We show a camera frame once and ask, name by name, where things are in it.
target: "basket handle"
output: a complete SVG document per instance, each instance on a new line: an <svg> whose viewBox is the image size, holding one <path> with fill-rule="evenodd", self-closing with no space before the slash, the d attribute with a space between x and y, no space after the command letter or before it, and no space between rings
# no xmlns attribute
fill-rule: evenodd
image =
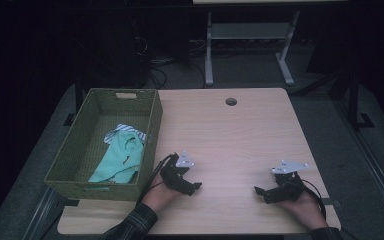
<svg viewBox="0 0 384 240"><path fill-rule="evenodd" d="M115 93L115 96L119 99L137 99L136 93Z"/></svg>
<svg viewBox="0 0 384 240"><path fill-rule="evenodd" d="M86 191L109 191L110 187L109 186L94 186L94 185L89 185L83 188Z"/></svg>

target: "metal stand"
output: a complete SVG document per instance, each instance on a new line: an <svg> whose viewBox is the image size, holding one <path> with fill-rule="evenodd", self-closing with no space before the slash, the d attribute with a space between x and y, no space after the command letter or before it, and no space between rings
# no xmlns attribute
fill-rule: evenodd
<svg viewBox="0 0 384 240"><path fill-rule="evenodd" d="M207 56L205 57L205 84L212 86L213 67L211 62L212 39L285 39L285 45L280 53L276 53L276 60L282 71L285 83L294 85L294 80L285 62L289 46L298 22L299 11L295 11L288 23L212 23L212 14L208 13L207 22Z"/></svg>
<svg viewBox="0 0 384 240"><path fill-rule="evenodd" d="M348 121L355 131L359 131L360 128L374 128L375 125L370 120L366 113L361 113L360 116L363 122L358 122L358 73L352 72L350 76L350 92L349 92L349 103L348 103Z"/></svg>

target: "floor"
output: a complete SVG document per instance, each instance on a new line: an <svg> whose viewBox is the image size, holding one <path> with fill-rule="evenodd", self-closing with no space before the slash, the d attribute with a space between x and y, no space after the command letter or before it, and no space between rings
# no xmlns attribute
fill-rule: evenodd
<svg viewBox="0 0 384 240"><path fill-rule="evenodd" d="M262 43L258 49L215 54L215 83L211 88L280 87L293 93L323 77L306 73L313 46L293 45L287 63L296 82L293 87L287 87L274 57L279 50L276 44ZM162 62L166 58L161 56L159 60ZM191 63L170 62L156 66L158 70L151 71L153 76L144 88L202 88L204 58L198 54ZM384 239L384 182L379 180L383 178L379 172L384 174L384 114L376 98L360 86L359 113L366 113L375 127L354 131L346 120L347 97L337 101L330 99L331 86L332 82L328 82L305 96L290 97L290 100L334 200L344 239ZM72 203L47 188L42 181L69 129L64 122L69 114L75 112L74 100L72 86L60 100L2 205L0 239L98 238L62 236L57 232L58 214L64 205ZM379 165L382 171L373 170L376 169L371 167L374 164ZM285 239L310 238L294 235L285 236Z"/></svg>

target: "wicker basket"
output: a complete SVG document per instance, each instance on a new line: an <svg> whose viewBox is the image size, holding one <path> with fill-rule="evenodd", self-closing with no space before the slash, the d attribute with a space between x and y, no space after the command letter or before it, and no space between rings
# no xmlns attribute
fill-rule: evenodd
<svg viewBox="0 0 384 240"><path fill-rule="evenodd" d="M152 174L163 109L157 90L91 89L77 114L45 183L67 198L136 201ZM146 133L138 172L127 184L90 183L117 124Z"/></svg>

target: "gray carpet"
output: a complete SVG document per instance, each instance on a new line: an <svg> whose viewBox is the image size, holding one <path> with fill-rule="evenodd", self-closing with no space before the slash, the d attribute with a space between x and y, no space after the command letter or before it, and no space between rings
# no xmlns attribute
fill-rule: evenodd
<svg viewBox="0 0 384 240"><path fill-rule="evenodd" d="M245 53L230 58L215 58L214 86L212 88L282 87L288 92L299 90L316 81L320 75L305 73L311 46L291 48L287 62L295 77L294 87L286 87L272 53L276 49L262 49L258 54ZM192 59L203 71L203 58ZM158 69L165 72L167 89L201 88L202 75L196 66L168 64ZM162 81L162 75L153 71ZM384 197L365 160L365 153L350 130L341 111L346 99L335 102L329 99L328 83L304 97L291 97L293 107L320 169L327 190L335 201L335 208L344 239L384 239ZM149 81L146 88L153 88ZM375 128L361 129L359 136L380 160L384 170L384 114L373 95L363 87L360 94L360 112L369 115ZM62 236L56 230L54 219L65 204L58 194L47 191L43 184L58 148L69 127L63 126L70 113L75 111L74 87L67 90L55 114L31 153L17 182L0 210L0 239L39 239L51 226L45 239L96 239L97 236ZM40 205L43 195L52 201ZM43 221L33 221L43 214ZM306 235L286 236L285 239L309 239Z"/></svg>

